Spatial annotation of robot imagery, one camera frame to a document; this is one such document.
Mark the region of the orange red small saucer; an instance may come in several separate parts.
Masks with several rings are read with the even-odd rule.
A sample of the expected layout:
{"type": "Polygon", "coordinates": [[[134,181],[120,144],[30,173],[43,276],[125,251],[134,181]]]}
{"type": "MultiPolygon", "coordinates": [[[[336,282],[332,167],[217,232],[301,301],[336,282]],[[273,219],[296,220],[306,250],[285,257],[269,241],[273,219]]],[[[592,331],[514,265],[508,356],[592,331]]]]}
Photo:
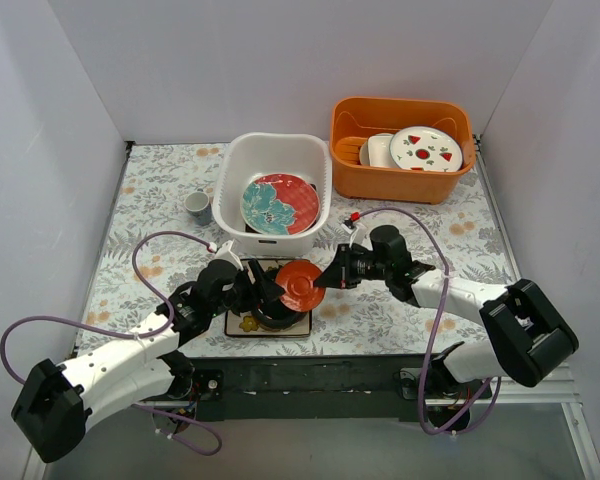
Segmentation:
{"type": "Polygon", "coordinates": [[[284,289],[280,302],[295,312],[316,308],[325,296],[325,288],[315,285],[321,274],[320,268],[307,260],[294,260],[284,265],[275,279],[284,289]]]}

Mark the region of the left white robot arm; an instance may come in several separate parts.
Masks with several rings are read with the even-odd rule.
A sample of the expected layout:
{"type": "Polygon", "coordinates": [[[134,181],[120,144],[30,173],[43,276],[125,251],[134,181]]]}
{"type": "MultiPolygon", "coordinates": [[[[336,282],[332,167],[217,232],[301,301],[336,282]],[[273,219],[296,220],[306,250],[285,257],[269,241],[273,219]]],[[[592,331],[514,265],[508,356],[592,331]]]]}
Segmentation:
{"type": "Polygon", "coordinates": [[[215,259],[129,332],[59,364],[45,359],[23,382],[11,417],[45,463],[71,452],[101,420],[146,398],[185,398],[193,365],[179,348],[232,310],[277,301],[285,290],[256,260],[215,259]]]}

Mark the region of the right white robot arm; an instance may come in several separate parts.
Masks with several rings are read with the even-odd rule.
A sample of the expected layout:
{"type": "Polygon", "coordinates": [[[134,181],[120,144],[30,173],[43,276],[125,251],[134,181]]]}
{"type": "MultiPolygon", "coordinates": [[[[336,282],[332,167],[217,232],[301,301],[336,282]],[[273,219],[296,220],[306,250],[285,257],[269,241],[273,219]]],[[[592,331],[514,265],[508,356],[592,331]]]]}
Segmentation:
{"type": "Polygon", "coordinates": [[[322,288],[352,289],[361,281],[381,281],[399,301],[444,312],[486,330],[477,343],[459,343],[435,356],[434,389],[455,397],[474,380],[509,377],[534,387],[575,353],[579,340],[540,287],[526,279],[513,285],[452,278],[416,261],[404,237],[391,225],[374,228],[371,246],[340,244],[317,278],[322,288]]]}

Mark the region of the round white dish in bin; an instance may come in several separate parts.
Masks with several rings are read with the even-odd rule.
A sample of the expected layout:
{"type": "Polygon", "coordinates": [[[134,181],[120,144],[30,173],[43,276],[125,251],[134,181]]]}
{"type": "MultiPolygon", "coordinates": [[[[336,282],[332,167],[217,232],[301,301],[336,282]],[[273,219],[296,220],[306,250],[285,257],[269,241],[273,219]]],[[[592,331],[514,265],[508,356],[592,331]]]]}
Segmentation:
{"type": "Polygon", "coordinates": [[[359,150],[359,163],[362,166],[369,166],[370,165],[370,159],[369,159],[369,151],[368,151],[368,142],[365,141],[362,146],[360,147],[359,150]]]}

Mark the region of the white plastic bin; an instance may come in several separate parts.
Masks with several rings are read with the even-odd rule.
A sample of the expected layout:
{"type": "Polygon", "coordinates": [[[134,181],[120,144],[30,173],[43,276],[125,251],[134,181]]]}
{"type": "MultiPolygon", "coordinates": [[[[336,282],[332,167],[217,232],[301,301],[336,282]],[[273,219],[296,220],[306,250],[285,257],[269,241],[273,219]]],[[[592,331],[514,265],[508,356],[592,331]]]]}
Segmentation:
{"type": "Polygon", "coordinates": [[[331,196],[325,142],[306,134],[248,133],[225,152],[212,213],[245,255],[301,257],[328,219],[331,196]]]}

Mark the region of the orange plastic bin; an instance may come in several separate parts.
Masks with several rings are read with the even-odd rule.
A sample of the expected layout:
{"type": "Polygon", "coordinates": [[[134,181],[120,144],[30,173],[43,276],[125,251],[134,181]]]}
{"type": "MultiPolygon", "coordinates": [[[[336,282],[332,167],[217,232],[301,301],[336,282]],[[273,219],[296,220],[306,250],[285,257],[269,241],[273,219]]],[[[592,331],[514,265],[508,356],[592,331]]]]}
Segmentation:
{"type": "Polygon", "coordinates": [[[426,204],[446,200],[476,161],[468,114],[431,100],[345,98],[330,150],[340,195],[426,204]]]}

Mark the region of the black bowl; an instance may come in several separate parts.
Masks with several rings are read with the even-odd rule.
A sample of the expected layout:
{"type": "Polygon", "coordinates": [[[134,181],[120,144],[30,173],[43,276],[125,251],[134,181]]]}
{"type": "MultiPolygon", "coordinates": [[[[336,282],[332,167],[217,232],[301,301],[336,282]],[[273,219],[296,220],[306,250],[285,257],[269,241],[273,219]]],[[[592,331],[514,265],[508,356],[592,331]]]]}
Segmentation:
{"type": "Polygon", "coordinates": [[[280,300],[262,304],[251,310],[252,316],[265,329],[279,331],[288,329],[299,323],[306,316],[305,312],[289,309],[280,300]]]}

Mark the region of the square cream floral plate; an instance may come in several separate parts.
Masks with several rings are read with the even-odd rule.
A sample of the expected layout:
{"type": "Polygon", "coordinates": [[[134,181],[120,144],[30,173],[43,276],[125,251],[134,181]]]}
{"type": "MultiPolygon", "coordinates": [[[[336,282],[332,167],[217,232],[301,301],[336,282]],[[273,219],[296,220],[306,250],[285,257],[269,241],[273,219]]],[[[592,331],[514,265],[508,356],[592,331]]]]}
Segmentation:
{"type": "Polygon", "coordinates": [[[251,311],[236,314],[228,311],[224,314],[224,334],[232,338],[304,338],[311,333],[313,312],[305,312],[306,316],[294,326],[279,331],[265,329],[252,316],[251,311]]]}

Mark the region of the small white cup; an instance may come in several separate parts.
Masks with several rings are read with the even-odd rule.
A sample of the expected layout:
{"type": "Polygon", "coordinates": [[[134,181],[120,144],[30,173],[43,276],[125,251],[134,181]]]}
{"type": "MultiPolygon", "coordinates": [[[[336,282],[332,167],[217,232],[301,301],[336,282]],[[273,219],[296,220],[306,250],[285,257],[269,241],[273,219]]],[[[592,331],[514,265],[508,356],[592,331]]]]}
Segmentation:
{"type": "Polygon", "coordinates": [[[184,200],[184,207],[194,223],[199,226],[209,225],[212,217],[211,197],[202,191],[189,194],[184,200]]]}

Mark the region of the floral table mat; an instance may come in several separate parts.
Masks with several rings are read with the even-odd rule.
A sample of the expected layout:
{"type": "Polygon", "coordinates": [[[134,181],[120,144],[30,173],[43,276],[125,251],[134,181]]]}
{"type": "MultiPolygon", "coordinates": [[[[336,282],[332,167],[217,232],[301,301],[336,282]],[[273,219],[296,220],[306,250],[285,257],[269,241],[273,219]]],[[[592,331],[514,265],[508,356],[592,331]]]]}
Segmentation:
{"type": "MultiPolygon", "coordinates": [[[[78,335],[77,354],[136,326],[160,294],[197,277],[209,259],[204,241],[225,241],[218,225],[197,226],[184,207],[191,192],[213,192],[225,150],[222,143],[132,148],[91,288],[89,330],[78,335]]],[[[342,220],[353,212],[363,214],[367,227],[396,226],[415,259],[448,265],[456,277],[494,284],[517,279],[480,167],[463,175],[439,205],[334,195],[309,253],[312,262],[331,262],[335,246],[346,238],[342,220]]],[[[444,349],[485,336],[470,321],[449,314],[437,318],[432,310],[397,301],[381,282],[364,282],[328,291],[313,313],[308,337],[227,337],[224,319],[217,318],[184,350],[192,357],[406,354],[421,353],[428,343],[444,349]]]]}

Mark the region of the white watermelon pattern plate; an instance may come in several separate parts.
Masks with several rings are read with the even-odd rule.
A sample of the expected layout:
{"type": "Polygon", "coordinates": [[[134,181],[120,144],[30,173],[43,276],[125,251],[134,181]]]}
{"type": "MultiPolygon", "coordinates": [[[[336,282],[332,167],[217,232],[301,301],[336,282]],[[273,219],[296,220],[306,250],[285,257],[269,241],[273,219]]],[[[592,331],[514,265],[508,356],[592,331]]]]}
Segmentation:
{"type": "Polygon", "coordinates": [[[459,144],[441,130],[412,126],[393,135],[390,153],[403,170],[451,173],[461,169],[463,154],[459,144]]]}

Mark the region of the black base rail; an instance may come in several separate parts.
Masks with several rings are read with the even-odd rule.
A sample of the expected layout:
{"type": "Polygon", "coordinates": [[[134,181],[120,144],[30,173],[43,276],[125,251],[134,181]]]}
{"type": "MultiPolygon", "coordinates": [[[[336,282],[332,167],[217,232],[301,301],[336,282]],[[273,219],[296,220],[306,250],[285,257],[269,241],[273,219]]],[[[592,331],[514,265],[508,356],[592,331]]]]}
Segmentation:
{"type": "Polygon", "coordinates": [[[423,359],[422,354],[194,359],[196,419],[414,422],[415,393],[403,389],[423,359]]]}

